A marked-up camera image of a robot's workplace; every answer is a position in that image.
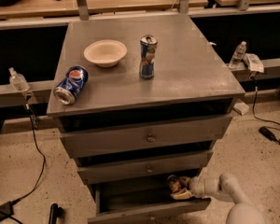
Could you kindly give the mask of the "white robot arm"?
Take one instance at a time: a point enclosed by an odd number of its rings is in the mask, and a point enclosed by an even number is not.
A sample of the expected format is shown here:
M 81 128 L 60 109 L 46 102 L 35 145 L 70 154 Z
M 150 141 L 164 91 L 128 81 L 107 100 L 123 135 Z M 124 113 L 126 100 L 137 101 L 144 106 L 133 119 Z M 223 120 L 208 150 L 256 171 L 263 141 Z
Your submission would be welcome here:
M 230 173 L 222 173 L 219 178 L 170 175 L 167 182 L 171 197 L 176 201 L 213 197 L 222 202 L 233 203 L 226 217 L 226 224 L 272 224 L 245 194 L 237 178 Z

